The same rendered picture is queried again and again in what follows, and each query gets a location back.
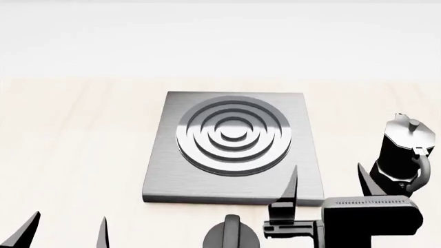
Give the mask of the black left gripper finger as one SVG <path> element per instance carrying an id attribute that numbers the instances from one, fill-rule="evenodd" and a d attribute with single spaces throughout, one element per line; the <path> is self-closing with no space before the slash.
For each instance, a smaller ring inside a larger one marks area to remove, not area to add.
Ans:
<path id="1" fill-rule="evenodd" d="M 0 248 L 30 248 L 40 218 L 41 213 L 36 211 L 15 233 L 0 244 Z"/>
<path id="2" fill-rule="evenodd" d="M 110 248 L 108 228 L 107 228 L 107 218 L 105 216 L 103 217 L 99 227 L 96 248 Z"/>

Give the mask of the black round stove knob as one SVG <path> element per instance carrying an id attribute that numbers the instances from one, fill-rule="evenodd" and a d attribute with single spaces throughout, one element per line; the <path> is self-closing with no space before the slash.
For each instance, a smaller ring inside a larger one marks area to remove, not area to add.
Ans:
<path id="1" fill-rule="evenodd" d="M 205 235 L 203 248 L 260 248 L 256 233 L 240 221 L 240 216 L 228 214 L 222 223 Z"/>

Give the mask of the grey metal flat stove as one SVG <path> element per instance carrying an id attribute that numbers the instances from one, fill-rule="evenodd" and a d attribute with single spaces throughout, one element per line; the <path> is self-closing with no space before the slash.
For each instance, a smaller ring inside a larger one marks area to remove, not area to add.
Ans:
<path id="1" fill-rule="evenodd" d="M 145 202 L 267 205 L 291 185 L 300 206 L 322 204 L 303 94 L 167 93 Z"/>

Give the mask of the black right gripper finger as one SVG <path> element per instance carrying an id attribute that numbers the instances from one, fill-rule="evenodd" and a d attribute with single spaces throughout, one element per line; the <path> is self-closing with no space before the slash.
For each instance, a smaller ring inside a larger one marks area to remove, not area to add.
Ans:
<path id="1" fill-rule="evenodd" d="M 379 187 L 365 168 L 358 163 L 358 179 L 362 189 L 363 196 L 383 196 L 383 190 Z"/>
<path id="2" fill-rule="evenodd" d="M 271 225 L 292 225 L 296 215 L 298 169 L 294 167 L 290 181 L 282 196 L 268 206 Z"/>

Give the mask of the black and silver moka pot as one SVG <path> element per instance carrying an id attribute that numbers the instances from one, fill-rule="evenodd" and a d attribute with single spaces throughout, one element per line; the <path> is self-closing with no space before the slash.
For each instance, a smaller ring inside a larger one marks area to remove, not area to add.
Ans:
<path id="1" fill-rule="evenodd" d="M 434 147 L 432 130 L 397 113 L 386 123 L 380 154 L 369 175 L 386 194 L 410 197 L 429 182 Z"/>

